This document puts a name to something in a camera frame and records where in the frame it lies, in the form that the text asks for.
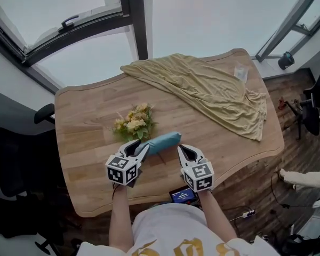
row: wooden floor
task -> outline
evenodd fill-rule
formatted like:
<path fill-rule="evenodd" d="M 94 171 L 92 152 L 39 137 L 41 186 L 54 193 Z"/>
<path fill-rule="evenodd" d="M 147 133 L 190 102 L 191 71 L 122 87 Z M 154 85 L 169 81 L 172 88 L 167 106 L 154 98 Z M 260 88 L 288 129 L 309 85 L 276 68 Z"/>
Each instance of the wooden floor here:
<path fill-rule="evenodd" d="M 280 97 L 291 103 L 294 99 L 300 99 L 302 91 L 311 87 L 313 82 L 308 73 L 302 70 L 293 75 L 270 79 L 265 81 L 265 84 L 274 105 L 277 106 Z M 288 107 L 283 110 L 276 109 L 276 112 L 282 129 L 284 125 L 290 124 L 294 119 L 294 115 Z M 313 210 L 310 207 L 283 209 L 276 203 L 270 188 L 271 176 L 279 168 L 298 172 L 320 171 L 320 135 L 315 137 L 307 133 L 304 126 L 300 141 L 296 141 L 297 135 L 297 125 L 294 124 L 283 131 L 285 148 L 281 154 L 248 165 L 214 190 L 213 194 L 223 209 L 248 206 L 256 210 L 255 216 L 237 220 L 237 228 L 241 238 L 250 241 L 257 234 L 263 232 L 263 234 L 270 236 L 270 242 L 273 243 L 275 235 L 282 239 L 288 234 L 285 227 L 289 224 L 294 224 L 295 232 L 297 232 L 312 215 Z M 278 200 L 291 206 L 310 206 L 318 198 L 320 192 L 320 189 L 305 189 L 296 192 L 282 181 L 278 182 L 276 174 L 273 176 L 273 188 Z M 132 219 L 151 205 L 131 206 Z M 275 210 L 277 217 L 270 214 L 270 210 Z M 246 211 L 243 208 L 238 208 L 225 211 L 225 214 L 229 219 L 233 219 Z M 95 218 L 80 218 L 76 214 L 70 213 L 68 218 L 80 223 L 82 229 L 75 230 L 67 227 L 68 230 L 64 233 L 65 244 L 58 247 L 62 254 L 70 255 L 72 253 L 70 241 L 73 238 L 79 238 L 95 245 L 108 244 L 110 212 Z"/>

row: window handle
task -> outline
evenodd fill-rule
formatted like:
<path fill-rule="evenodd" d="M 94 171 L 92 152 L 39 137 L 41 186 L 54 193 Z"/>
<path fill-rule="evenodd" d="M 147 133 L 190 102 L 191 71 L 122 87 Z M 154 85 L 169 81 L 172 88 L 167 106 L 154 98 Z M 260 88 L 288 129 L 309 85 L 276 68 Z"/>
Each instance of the window handle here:
<path fill-rule="evenodd" d="M 74 26 L 74 23 L 73 22 L 70 22 L 70 23 L 66 23 L 72 19 L 75 19 L 75 18 L 78 18 L 78 14 L 77 15 L 74 15 L 74 16 L 71 16 L 69 17 L 68 19 L 65 19 L 63 22 L 62 22 L 62 27 L 60 29 L 58 29 L 59 32 L 63 32 L 69 28 L 72 28 Z"/>

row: gold print on shirt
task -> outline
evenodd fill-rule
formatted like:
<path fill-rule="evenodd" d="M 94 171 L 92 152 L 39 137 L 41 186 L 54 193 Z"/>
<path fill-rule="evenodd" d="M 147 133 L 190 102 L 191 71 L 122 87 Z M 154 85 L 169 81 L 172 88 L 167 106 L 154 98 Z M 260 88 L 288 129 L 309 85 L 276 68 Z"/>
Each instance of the gold print on shirt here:
<path fill-rule="evenodd" d="M 233 251 L 234 252 L 234 256 L 239 256 L 239 252 L 237 250 L 231 249 L 228 246 L 225 247 L 225 243 L 217 245 L 215 247 L 215 249 L 219 253 L 219 256 L 225 256 L 226 253 L 228 253 L 229 251 Z"/>
<path fill-rule="evenodd" d="M 155 239 L 153 242 L 150 242 L 146 245 L 144 245 L 143 247 L 135 250 L 135 252 L 132 254 L 132 256 L 141 256 L 141 255 L 145 255 L 145 256 L 159 256 L 159 253 L 157 253 L 155 250 L 152 249 L 148 249 L 147 247 L 150 245 L 153 245 L 156 242 L 157 239 Z"/>
<path fill-rule="evenodd" d="M 203 244 L 198 238 L 194 238 L 191 241 L 184 239 L 179 246 L 173 249 L 175 256 L 184 256 L 181 251 L 181 247 L 184 245 L 188 245 L 188 247 L 186 247 L 186 256 L 193 256 L 194 249 L 197 251 L 198 256 L 204 256 Z"/>

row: yellow cloth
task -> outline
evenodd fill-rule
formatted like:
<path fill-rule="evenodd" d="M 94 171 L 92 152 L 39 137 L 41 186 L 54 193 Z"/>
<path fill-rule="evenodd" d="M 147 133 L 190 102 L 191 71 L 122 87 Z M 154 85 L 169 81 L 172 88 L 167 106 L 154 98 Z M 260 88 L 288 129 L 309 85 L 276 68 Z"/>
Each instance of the yellow cloth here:
<path fill-rule="evenodd" d="M 170 56 L 122 66 L 126 74 L 178 96 L 205 116 L 243 137 L 260 141 L 265 93 L 245 88 L 237 77 L 193 56 Z"/>

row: wooden table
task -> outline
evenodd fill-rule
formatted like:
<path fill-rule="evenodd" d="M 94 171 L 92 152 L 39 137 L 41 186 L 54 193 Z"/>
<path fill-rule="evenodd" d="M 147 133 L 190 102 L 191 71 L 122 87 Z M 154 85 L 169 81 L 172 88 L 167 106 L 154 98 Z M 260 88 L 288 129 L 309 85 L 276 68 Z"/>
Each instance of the wooden table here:
<path fill-rule="evenodd" d="M 111 210 L 112 185 L 105 162 L 122 142 L 112 134 L 116 112 L 126 115 L 132 105 L 148 102 L 159 122 L 153 137 L 171 131 L 182 134 L 181 143 L 203 151 L 213 165 L 215 186 L 247 164 L 277 155 L 284 148 L 278 118 L 266 86 L 244 49 L 202 58 L 233 74 L 236 62 L 249 67 L 246 87 L 267 94 L 267 120 L 262 141 L 236 135 L 208 119 L 178 97 L 126 74 L 103 82 L 66 87 L 56 94 L 55 126 L 62 170 L 73 206 L 79 216 L 94 217 Z M 169 191 L 185 185 L 180 178 L 177 148 L 149 156 L 134 188 L 130 204 L 169 200 Z"/>

